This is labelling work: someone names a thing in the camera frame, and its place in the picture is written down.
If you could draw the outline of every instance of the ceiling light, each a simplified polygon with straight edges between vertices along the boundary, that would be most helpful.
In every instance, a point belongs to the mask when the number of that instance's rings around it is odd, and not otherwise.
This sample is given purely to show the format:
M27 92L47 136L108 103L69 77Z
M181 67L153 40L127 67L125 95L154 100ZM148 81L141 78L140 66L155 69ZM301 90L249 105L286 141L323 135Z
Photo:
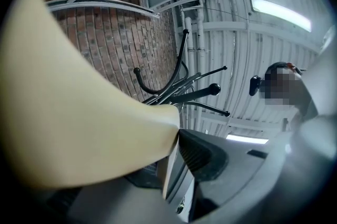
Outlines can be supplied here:
M259 138L250 138L244 136L236 136L236 135L227 135L227 140L237 141L237 142L249 142L249 143L257 143L257 144L266 144L268 139L259 139Z
M251 0L252 10L256 12L262 12L275 17L284 19L290 23L293 23L308 32L311 32L311 22L301 14L292 11L286 7L278 4L268 2L266 0Z

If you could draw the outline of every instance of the brick wall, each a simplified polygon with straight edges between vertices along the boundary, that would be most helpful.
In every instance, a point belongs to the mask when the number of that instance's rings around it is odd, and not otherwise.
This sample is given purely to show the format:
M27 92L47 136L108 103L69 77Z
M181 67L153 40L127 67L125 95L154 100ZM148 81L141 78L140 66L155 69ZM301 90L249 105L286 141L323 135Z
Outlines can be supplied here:
M160 19L100 7L67 9L54 15L88 62L131 97L139 101L149 97L140 89L133 68L141 69L144 83L152 89L162 88L172 75L176 49L171 11L162 12Z

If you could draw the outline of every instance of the beige panel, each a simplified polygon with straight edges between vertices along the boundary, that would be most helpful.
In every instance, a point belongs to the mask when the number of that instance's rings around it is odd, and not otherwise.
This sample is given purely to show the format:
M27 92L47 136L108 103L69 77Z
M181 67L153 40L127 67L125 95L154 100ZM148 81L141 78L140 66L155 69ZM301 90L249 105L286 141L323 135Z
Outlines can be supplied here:
M101 77L43 0L16 0L0 50L2 142L30 186L120 177L170 154L179 113L147 106Z

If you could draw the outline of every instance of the person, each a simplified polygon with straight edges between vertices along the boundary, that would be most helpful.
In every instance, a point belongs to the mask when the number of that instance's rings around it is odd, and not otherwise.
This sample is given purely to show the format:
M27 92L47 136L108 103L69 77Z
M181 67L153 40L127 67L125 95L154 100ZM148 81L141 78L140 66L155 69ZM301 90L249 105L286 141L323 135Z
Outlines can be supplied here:
M292 131L318 114L302 81L303 71L305 70L300 70L292 63L276 62L267 68L263 78L251 78L250 95L259 91L259 96L265 100L266 105L273 105L277 109L295 107L298 110L290 122Z

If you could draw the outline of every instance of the fluorescent light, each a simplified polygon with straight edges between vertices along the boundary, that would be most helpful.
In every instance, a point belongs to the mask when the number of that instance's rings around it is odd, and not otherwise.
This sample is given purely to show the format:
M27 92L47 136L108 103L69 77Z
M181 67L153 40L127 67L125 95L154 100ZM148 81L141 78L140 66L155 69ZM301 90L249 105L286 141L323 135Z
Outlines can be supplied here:
M258 143L258 144L266 144L268 139L259 139L259 138L250 138L244 136L236 136L236 135L227 135L227 140L238 141L238 142L249 142L249 143Z
M292 11L286 7L266 1L266 0L251 0L252 9L257 12L273 15L293 23L308 32L311 32L311 22L301 14Z

